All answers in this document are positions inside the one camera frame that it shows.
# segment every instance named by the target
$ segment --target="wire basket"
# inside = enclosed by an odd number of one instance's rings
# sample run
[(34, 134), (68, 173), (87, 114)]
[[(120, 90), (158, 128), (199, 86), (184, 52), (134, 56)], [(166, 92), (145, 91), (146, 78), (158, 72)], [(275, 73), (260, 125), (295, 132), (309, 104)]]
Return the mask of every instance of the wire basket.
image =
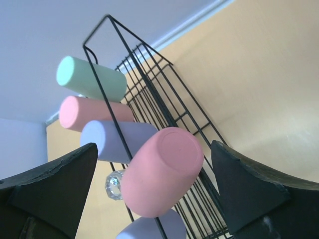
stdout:
[[(92, 64), (91, 58), (94, 58), (96, 64), (98, 58), (87, 46), (107, 20), (128, 52), (115, 70), (127, 77), (128, 87), (122, 103), (131, 108), (135, 121), (151, 123), (157, 129), (181, 127), (202, 142), (205, 153), (204, 166), (194, 185), (174, 206), (185, 223), (187, 237), (189, 239), (232, 238), (223, 219), (210, 160), (212, 140), (219, 139), (227, 144), (226, 141), (174, 69), (173, 64), (112, 16), (106, 15), (85, 39), (83, 49), (129, 158), (132, 159), (132, 155)], [(124, 35), (133, 38), (131, 42), (137, 44), (130, 47)], [(113, 163), (110, 165), (115, 171), (116, 165)], [(131, 221), (134, 221), (129, 208), (127, 211)], [(160, 220), (158, 218), (155, 220), (162, 238), (167, 239)]]

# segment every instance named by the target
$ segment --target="white wall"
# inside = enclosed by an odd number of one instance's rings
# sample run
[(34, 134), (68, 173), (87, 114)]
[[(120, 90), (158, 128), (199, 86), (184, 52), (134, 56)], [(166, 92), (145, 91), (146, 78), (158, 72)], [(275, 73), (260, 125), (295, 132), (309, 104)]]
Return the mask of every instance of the white wall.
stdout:
[(0, 179), (46, 162), (44, 124), (0, 119)]

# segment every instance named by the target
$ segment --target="wall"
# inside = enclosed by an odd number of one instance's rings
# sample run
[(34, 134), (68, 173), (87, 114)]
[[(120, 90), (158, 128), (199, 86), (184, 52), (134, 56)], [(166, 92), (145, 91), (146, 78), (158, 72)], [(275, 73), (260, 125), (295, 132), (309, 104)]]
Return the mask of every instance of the wall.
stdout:
[(47, 162), (45, 125), (0, 119), (0, 179)]
[[(237, 0), (161, 51), (233, 148), (317, 182), (318, 9), (316, 0)], [(49, 158), (78, 145), (58, 122), (47, 133)], [(129, 223), (102, 189), (109, 171), (98, 162), (80, 235), (114, 238)]]

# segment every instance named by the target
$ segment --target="clear glass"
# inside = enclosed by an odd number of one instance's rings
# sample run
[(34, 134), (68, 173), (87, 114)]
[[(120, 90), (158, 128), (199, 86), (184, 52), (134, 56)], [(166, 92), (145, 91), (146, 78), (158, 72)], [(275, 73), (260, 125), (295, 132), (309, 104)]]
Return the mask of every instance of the clear glass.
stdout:
[(106, 177), (105, 190), (109, 198), (113, 200), (122, 200), (121, 179), (125, 169), (114, 171)]

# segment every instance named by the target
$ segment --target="black wire rack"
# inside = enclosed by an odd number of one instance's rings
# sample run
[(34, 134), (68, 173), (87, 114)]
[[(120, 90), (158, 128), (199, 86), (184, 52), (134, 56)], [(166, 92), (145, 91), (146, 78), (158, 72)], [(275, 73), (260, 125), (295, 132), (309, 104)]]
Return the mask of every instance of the black wire rack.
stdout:
[[(170, 126), (184, 128), (195, 135), (202, 142), (203, 147), (206, 147), (206, 150), (204, 149), (205, 163), (196, 182), (174, 206), (185, 223), (187, 237), (189, 239), (233, 238), (228, 233), (223, 219), (210, 160), (212, 140), (219, 139), (227, 144), (226, 141), (174, 69), (173, 64), (108, 14), (85, 39), (83, 49), (129, 158), (132, 159), (132, 154), (92, 63), (93, 56), (95, 63), (98, 64), (97, 55), (87, 46), (107, 20), (128, 52), (115, 70), (124, 73), (127, 77), (128, 87), (122, 103), (132, 109), (135, 121), (151, 123), (157, 129)], [(124, 34), (132, 37), (134, 41), (131, 42), (137, 44), (130, 47)], [(113, 163), (110, 165), (115, 171), (116, 165)], [(133, 222), (134, 217), (130, 209), (127, 208), (127, 211)], [(160, 220), (158, 218), (155, 220), (162, 238), (169, 239)]]

